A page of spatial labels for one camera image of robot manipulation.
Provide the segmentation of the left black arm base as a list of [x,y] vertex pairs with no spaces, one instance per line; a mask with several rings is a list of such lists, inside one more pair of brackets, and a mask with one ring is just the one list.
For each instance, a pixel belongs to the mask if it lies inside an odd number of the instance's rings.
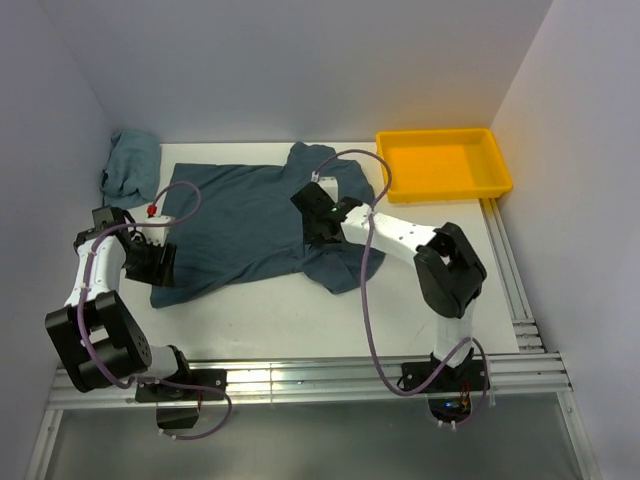
[[205,401],[223,401],[227,387],[227,371],[223,369],[193,370],[185,382],[177,378],[160,383],[139,384],[135,402],[156,406],[156,424],[169,431],[192,429],[200,418]]

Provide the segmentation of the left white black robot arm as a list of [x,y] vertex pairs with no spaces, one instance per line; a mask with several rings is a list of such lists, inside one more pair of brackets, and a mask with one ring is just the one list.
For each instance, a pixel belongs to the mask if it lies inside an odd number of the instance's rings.
[[138,223],[118,207],[93,210],[94,225],[73,243],[78,270],[64,306],[45,317],[46,331],[72,384],[82,393],[127,388],[137,379],[159,382],[183,399],[195,375],[174,345],[151,345],[119,294],[123,278],[151,286],[174,284],[174,218],[152,215]]

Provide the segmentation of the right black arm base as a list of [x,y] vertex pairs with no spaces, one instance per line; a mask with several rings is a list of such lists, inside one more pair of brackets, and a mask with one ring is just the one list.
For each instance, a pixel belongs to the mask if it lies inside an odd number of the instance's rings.
[[[427,361],[401,364],[401,376],[396,386],[410,391],[424,383],[441,364],[434,355]],[[428,396],[430,414],[437,422],[457,426],[467,420],[475,406],[487,399],[490,389],[487,368],[481,359],[473,359],[473,351],[457,367],[445,366],[421,393]]]

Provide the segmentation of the dark teal t-shirt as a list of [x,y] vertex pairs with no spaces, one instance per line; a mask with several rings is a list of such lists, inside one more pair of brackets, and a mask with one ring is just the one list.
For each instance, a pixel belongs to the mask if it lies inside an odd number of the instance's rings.
[[358,288],[363,246],[305,245],[301,214],[290,200],[328,160],[322,171],[337,179],[341,195],[373,201],[361,166],[336,160],[334,153],[329,146],[297,142],[282,166],[177,164],[162,209],[183,221],[167,237],[177,248],[174,284],[152,289],[152,307],[297,272],[332,294]]

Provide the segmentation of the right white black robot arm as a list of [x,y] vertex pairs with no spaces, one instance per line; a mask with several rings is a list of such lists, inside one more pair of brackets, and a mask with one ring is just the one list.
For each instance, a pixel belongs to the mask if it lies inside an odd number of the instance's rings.
[[362,245],[361,304],[368,342],[374,345],[366,294],[372,250],[412,266],[427,306],[437,315],[432,356],[435,383],[452,390],[468,374],[473,355],[472,317],[487,272],[462,229],[451,222],[440,228],[414,224],[378,212],[352,197],[338,201],[320,182],[310,182],[291,197],[303,222],[308,245]]

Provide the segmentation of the light blue crumpled t-shirt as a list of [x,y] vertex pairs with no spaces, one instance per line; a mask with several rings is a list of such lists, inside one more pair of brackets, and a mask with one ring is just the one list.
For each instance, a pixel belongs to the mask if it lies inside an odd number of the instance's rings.
[[159,188],[160,163],[157,137],[136,129],[116,132],[102,171],[103,204],[131,209],[150,203]]

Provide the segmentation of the yellow plastic tray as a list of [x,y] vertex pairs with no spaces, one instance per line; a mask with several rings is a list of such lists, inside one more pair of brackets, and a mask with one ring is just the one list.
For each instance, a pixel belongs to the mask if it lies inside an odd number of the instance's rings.
[[391,203],[496,199],[513,181],[487,128],[383,131],[377,154],[391,174]]

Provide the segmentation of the aluminium front rail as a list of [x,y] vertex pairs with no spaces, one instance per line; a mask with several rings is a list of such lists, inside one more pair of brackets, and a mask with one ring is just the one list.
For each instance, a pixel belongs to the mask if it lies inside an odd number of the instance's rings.
[[[227,372],[226,392],[235,405],[393,400],[372,362],[366,358],[309,361],[197,362],[196,370]],[[490,393],[564,393],[572,390],[558,353],[491,355],[488,367]],[[56,371],[46,402],[48,410],[124,407],[194,407],[187,402],[140,403],[136,389],[110,387],[81,393],[66,372]]]

